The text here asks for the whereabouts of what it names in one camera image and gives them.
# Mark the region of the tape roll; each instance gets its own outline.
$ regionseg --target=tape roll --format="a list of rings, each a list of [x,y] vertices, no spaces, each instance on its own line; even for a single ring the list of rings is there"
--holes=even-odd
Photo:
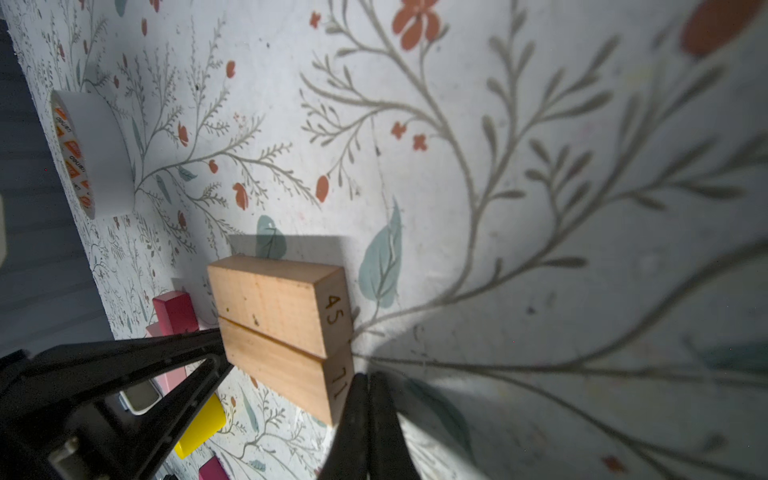
[[[131,161],[106,100],[98,94],[55,90],[51,112],[72,188],[88,218],[131,213]]]

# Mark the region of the black plastic part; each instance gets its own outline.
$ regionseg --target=black plastic part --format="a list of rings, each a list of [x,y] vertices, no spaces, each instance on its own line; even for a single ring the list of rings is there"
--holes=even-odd
[[[419,480],[384,373],[373,373],[369,387],[371,480]]]
[[[200,360],[146,414],[119,405],[120,390]],[[33,359],[13,353],[0,366],[0,444],[11,459],[3,467],[13,470],[0,474],[57,480],[48,453],[73,436],[94,473],[112,480],[153,478],[232,369],[217,329],[59,346]]]
[[[317,480],[366,480],[368,418],[368,377],[365,373],[356,373],[331,451]]]

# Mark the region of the orange logo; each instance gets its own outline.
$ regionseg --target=orange logo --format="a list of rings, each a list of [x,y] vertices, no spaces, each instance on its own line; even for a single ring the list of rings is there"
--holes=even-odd
[[[70,152],[74,155],[75,158],[80,158],[80,147],[78,146],[78,142],[74,140],[66,141],[64,142],[64,145],[66,148],[69,149]]]
[[[80,172],[78,172],[76,168],[72,167],[68,161],[64,161],[64,163],[67,165],[67,173],[69,173],[70,178],[75,178],[80,174]]]

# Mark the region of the table surface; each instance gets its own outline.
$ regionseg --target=table surface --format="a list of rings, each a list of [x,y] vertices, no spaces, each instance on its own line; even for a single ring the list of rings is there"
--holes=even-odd
[[[424,478],[768,472],[761,2],[0,3],[61,178],[51,90],[123,131],[135,212],[66,189],[116,338],[215,327],[232,253],[343,265]],[[165,468],[314,478],[331,428],[218,394]]]

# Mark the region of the teal leaf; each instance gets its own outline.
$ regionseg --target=teal leaf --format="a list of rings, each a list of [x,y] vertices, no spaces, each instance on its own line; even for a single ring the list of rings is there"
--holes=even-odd
[[[401,230],[400,210],[395,200],[392,218],[368,245],[357,276],[362,295],[384,308],[391,306],[397,295],[397,280],[402,259]]]
[[[193,174],[192,172],[190,172],[184,167],[179,167],[179,177],[183,178],[184,181],[188,182],[193,178],[197,178],[197,175]]]
[[[167,200],[169,204],[173,205],[173,202],[170,201],[170,195],[168,194],[168,189],[165,187],[165,182],[163,182],[163,177],[161,177],[160,175],[155,175],[154,179],[157,181],[157,186],[160,188],[160,191],[163,192],[163,196],[165,197],[165,200]]]
[[[719,346],[700,352],[699,355],[704,364],[711,369],[768,373],[768,342],[766,341]]]
[[[475,454],[472,452],[472,438],[469,435],[469,424],[464,418],[464,414],[440,391],[428,383],[417,379],[407,379],[406,389],[437,415],[445,430],[467,452],[469,458],[474,462]]]
[[[240,391],[243,392],[243,403],[245,403],[245,413],[248,414],[248,419],[250,420],[250,427],[253,429],[253,433],[258,433],[259,422],[256,421],[256,415],[253,413],[253,409],[250,408],[250,402],[248,402],[248,397],[245,396],[243,387],[240,387]]]
[[[119,16],[125,15],[125,4],[128,0],[114,0],[114,9],[118,11]]]
[[[256,256],[259,258],[283,258],[288,250],[283,232],[267,215],[259,217],[256,225]]]
[[[136,146],[139,147],[139,152],[142,152],[141,148],[141,135],[139,134],[139,127],[136,125],[136,121],[132,118],[131,123],[134,126],[134,140],[136,140]]]
[[[258,461],[258,460],[256,460],[256,459],[253,459],[253,460],[251,460],[250,462],[248,462],[248,465],[250,465],[250,466],[254,467],[254,468],[255,468],[256,470],[258,470],[259,472],[264,472],[264,471],[266,471],[266,465],[264,465],[262,462],[259,462],[259,461]]]

